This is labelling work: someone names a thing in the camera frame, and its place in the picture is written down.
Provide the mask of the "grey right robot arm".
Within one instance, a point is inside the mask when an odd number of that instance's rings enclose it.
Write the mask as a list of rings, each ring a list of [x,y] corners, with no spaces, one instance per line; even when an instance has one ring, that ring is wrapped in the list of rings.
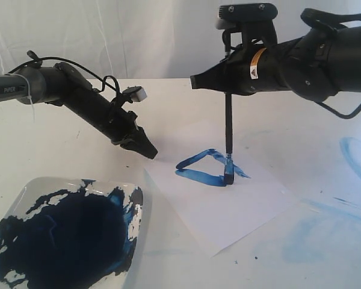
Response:
[[[270,3],[222,5],[219,29],[240,33],[242,42],[214,67],[191,77],[194,89],[248,96],[292,91],[323,102],[339,92],[361,93],[361,13],[332,14],[307,8],[309,32],[278,42]]]

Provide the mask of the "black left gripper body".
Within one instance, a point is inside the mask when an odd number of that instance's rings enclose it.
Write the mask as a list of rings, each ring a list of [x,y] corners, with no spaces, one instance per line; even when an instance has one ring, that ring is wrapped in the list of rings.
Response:
[[[107,136],[115,145],[129,143],[139,134],[137,115],[125,111],[123,105],[133,103],[130,93],[116,90],[111,101],[105,99],[101,90],[93,86],[66,62],[56,64],[56,68],[66,77],[67,92],[61,98],[62,104]]]

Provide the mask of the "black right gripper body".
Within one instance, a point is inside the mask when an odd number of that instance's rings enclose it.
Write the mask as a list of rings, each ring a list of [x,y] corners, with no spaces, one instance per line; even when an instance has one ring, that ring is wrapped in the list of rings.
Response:
[[[313,102],[324,102],[339,88],[326,65],[323,36],[304,36],[266,47],[237,45],[225,62],[225,92],[249,96],[258,92],[292,91]]]

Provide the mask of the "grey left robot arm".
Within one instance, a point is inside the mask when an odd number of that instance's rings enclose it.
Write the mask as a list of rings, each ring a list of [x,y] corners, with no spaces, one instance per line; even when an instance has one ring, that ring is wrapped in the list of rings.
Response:
[[[123,149],[154,159],[158,153],[144,129],[137,125],[137,115],[123,109],[125,103],[147,98],[143,87],[120,90],[114,84],[115,97],[109,101],[71,64],[60,62],[52,67],[26,65],[13,73],[0,75],[0,102],[16,99],[25,105],[46,103],[65,106]]]

